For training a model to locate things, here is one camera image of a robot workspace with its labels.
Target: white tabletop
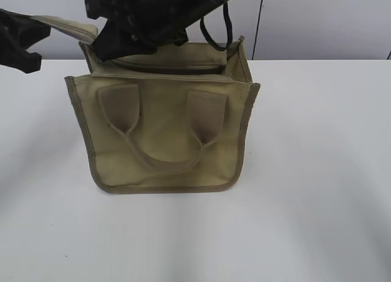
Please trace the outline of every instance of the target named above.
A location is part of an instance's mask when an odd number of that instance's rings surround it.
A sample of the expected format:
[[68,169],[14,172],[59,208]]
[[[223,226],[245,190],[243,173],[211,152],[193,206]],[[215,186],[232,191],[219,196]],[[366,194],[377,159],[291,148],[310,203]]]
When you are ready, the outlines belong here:
[[251,62],[228,192],[109,195],[64,77],[0,68],[0,281],[391,281],[391,62]]

